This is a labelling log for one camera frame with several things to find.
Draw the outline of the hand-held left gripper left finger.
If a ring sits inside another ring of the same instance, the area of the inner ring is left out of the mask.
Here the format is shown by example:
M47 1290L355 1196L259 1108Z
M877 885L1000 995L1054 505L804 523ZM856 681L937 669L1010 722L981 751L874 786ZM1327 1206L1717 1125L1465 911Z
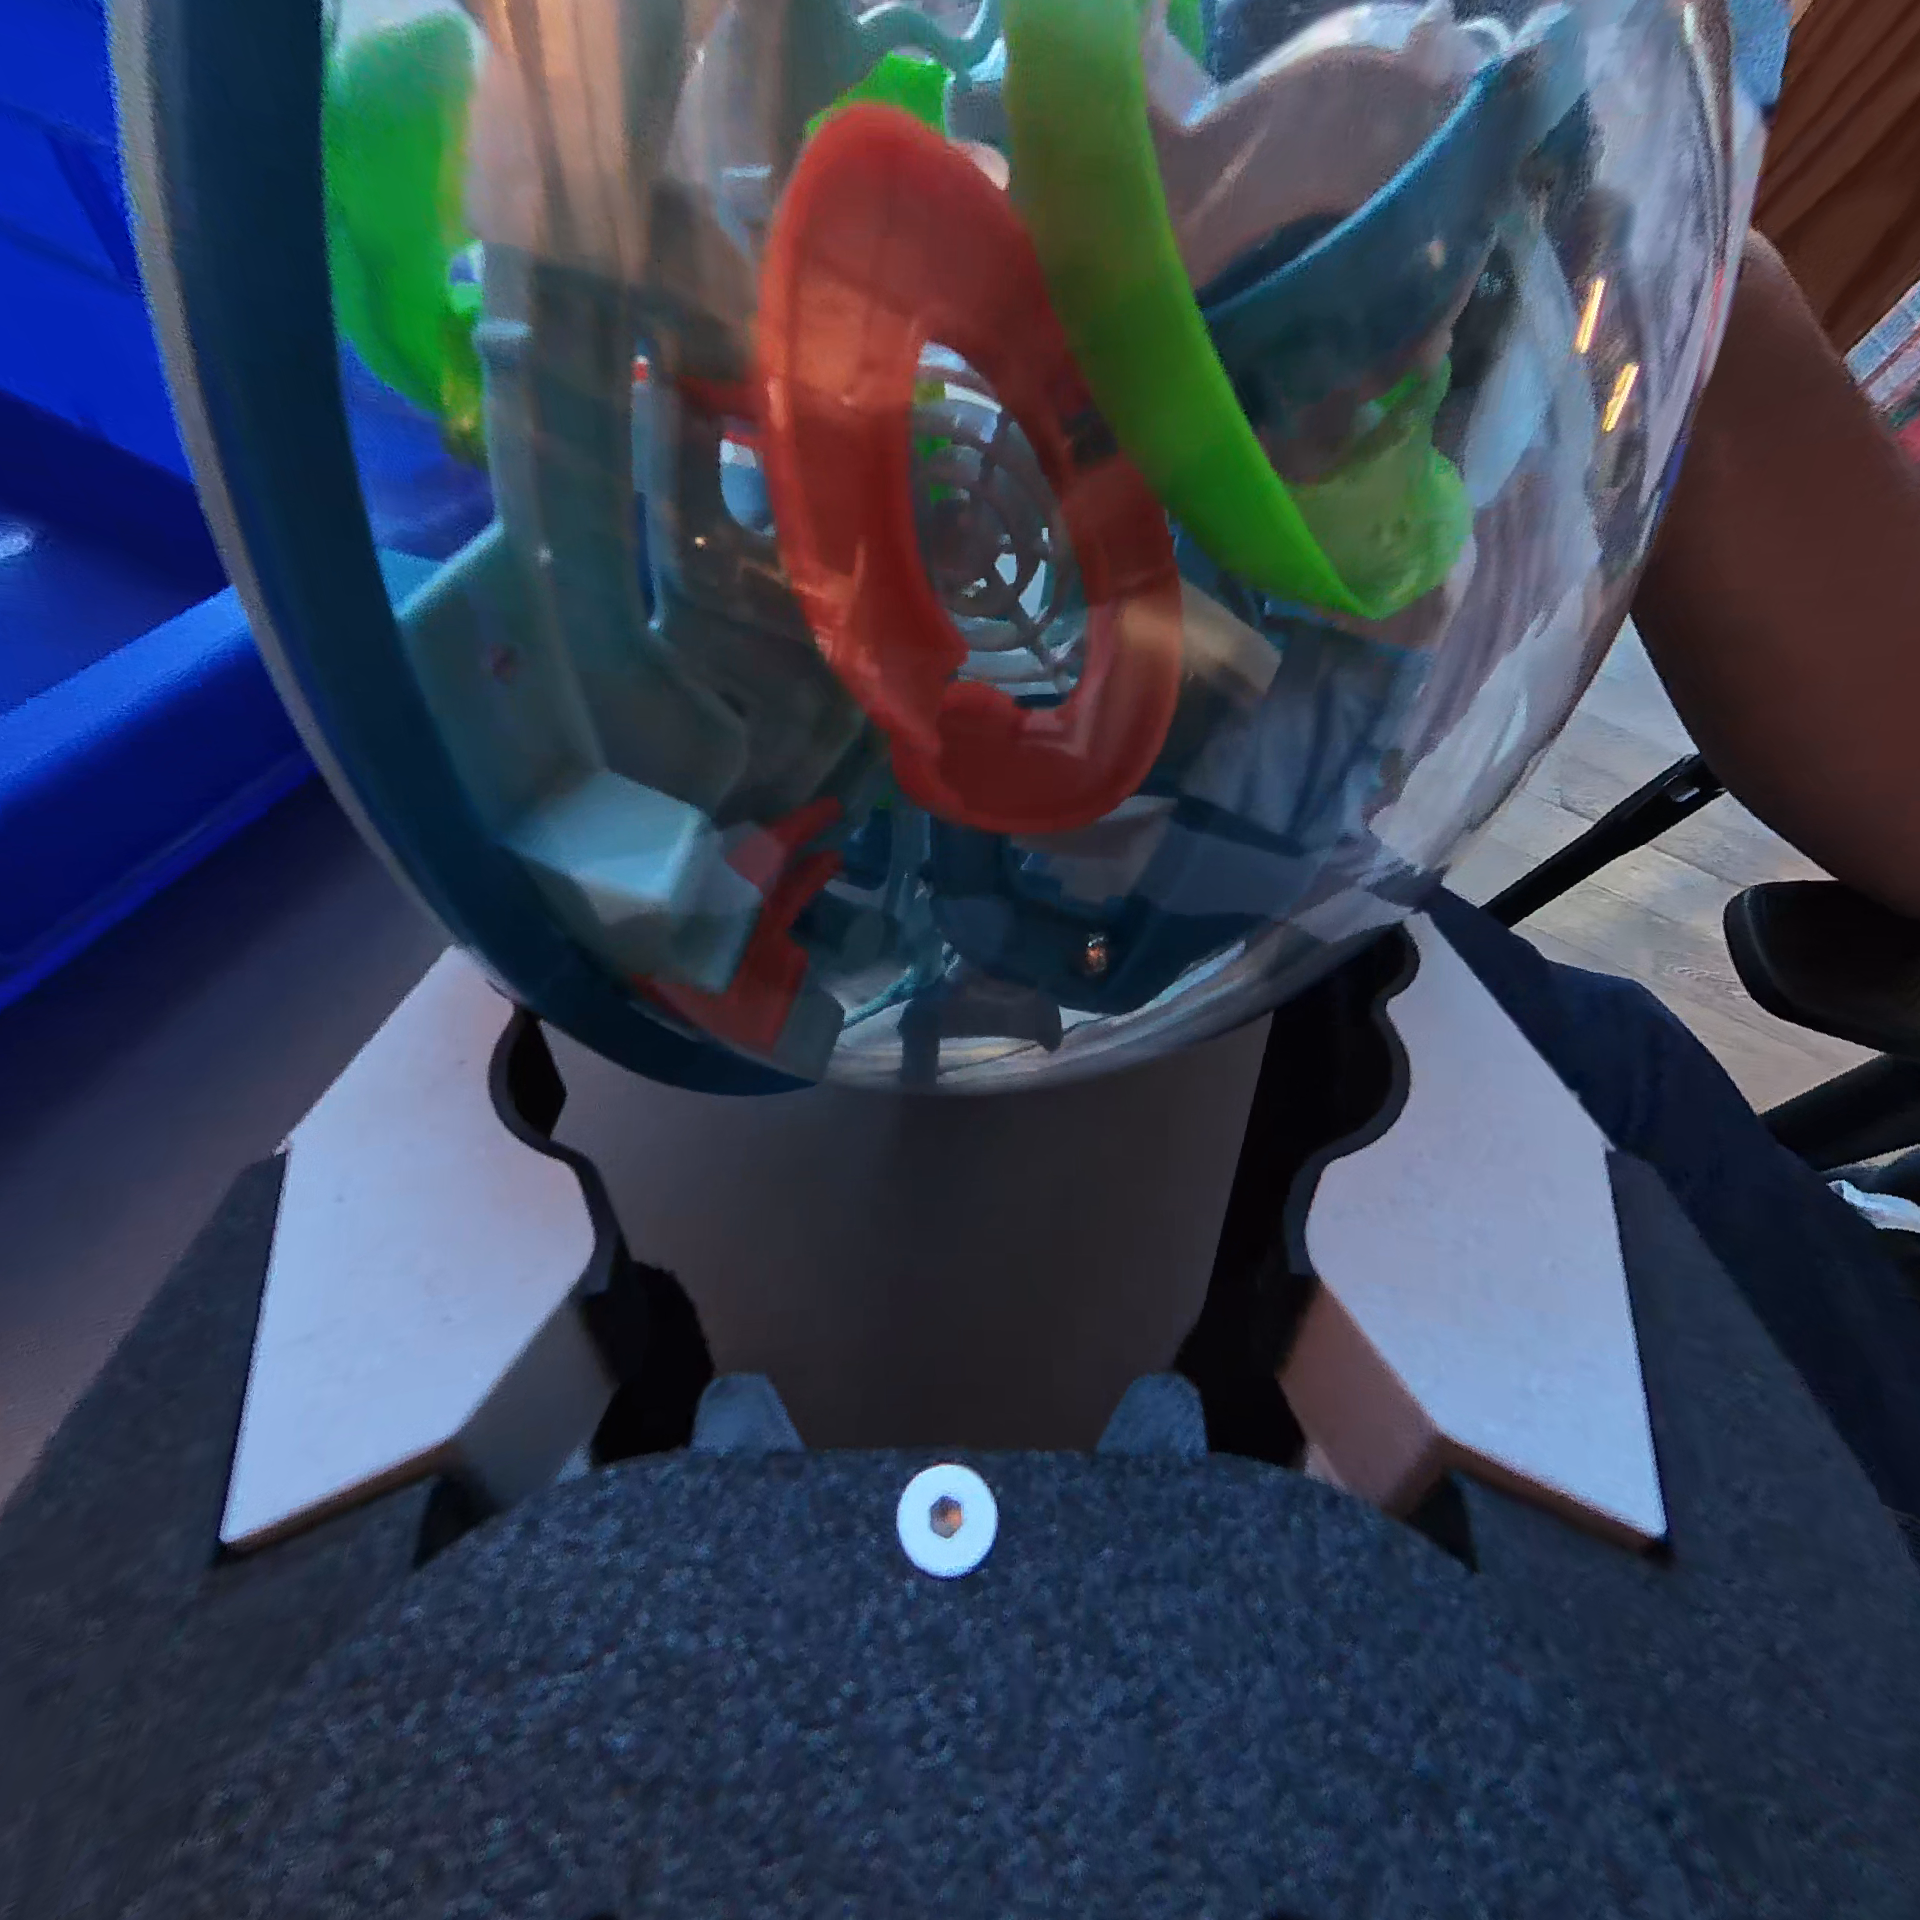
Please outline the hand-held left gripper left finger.
M540 1020L452 947L295 1124L225 1550L436 1474L503 1509L586 1458L616 1369L584 1301L623 1240L562 1103Z

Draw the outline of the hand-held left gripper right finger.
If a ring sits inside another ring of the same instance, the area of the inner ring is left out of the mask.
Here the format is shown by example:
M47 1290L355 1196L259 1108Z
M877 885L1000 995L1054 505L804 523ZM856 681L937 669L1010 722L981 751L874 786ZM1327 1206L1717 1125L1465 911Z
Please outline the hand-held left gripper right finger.
M1279 1387L1304 1468L1398 1519L1445 1474L1627 1550L1668 1533L1610 1148L1436 926L1383 1003L1390 1117L1304 1212Z

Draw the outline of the clear plastic maze ball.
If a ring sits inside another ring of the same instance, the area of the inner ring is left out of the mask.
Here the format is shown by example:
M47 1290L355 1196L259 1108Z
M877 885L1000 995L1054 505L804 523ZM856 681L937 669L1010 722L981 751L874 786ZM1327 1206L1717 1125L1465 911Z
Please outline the clear plastic maze ball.
M350 820L700 1091L1067 1083L1431 915L1598 676L1788 2L110 2Z

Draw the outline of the person's right forearm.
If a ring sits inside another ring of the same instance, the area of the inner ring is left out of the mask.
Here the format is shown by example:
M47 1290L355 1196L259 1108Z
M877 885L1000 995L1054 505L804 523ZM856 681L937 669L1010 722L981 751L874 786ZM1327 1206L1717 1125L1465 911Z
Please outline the person's right forearm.
M1631 619L1720 786L1918 916L1918 468L1758 230Z

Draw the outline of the person's blue jeans leg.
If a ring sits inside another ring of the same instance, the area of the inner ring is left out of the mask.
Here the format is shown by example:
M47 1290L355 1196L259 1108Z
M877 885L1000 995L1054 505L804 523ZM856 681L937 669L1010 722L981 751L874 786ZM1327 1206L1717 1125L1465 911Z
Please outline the person's blue jeans leg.
M1431 916L1610 1148L1662 1179L1918 1552L1918 1235L1870 1227L1772 1141L1640 983L1560 965L1450 893ZM1304 1311L1284 1206L1320 1150L1379 1114L1377 1006L1404 955L1393 931L1271 1020L1208 1294L1176 1356L1211 1452L1272 1465L1304 1454L1276 1379Z

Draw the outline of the person's white shirt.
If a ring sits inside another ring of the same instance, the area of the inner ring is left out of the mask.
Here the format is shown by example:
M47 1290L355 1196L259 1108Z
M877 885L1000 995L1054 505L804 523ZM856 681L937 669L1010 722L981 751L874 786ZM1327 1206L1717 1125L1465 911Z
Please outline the person's white shirt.
M1824 1182L1870 1227L1918 1235L1918 1148L1884 1161L1843 1166Z

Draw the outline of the black office chair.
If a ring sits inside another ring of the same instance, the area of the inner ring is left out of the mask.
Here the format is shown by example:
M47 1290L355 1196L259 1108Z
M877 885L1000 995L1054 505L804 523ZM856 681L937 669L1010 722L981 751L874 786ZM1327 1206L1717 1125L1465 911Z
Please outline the black office chair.
M1487 915L1526 924L1720 794L1710 762L1684 754L1502 885ZM1776 1145L1823 1179L1918 1148L1918 924L1837 881L1770 881L1731 898L1720 931L1743 991L1768 1015L1868 1048L1864 1063L1761 1117Z

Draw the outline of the blue plastic bin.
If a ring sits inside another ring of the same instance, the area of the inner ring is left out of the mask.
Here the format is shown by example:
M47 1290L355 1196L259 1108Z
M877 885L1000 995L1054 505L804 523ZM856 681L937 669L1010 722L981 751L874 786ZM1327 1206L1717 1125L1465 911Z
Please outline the blue plastic bin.
M103 2L4 6L4 1003L311 779L211 548Z

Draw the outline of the wooden table leg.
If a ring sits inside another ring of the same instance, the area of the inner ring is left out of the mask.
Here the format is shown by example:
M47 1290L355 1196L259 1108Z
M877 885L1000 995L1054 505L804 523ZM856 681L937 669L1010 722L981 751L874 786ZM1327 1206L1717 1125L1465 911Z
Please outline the wooden table leg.
M1793 2L1754 227L1835 349L1918 282L1918 2Z

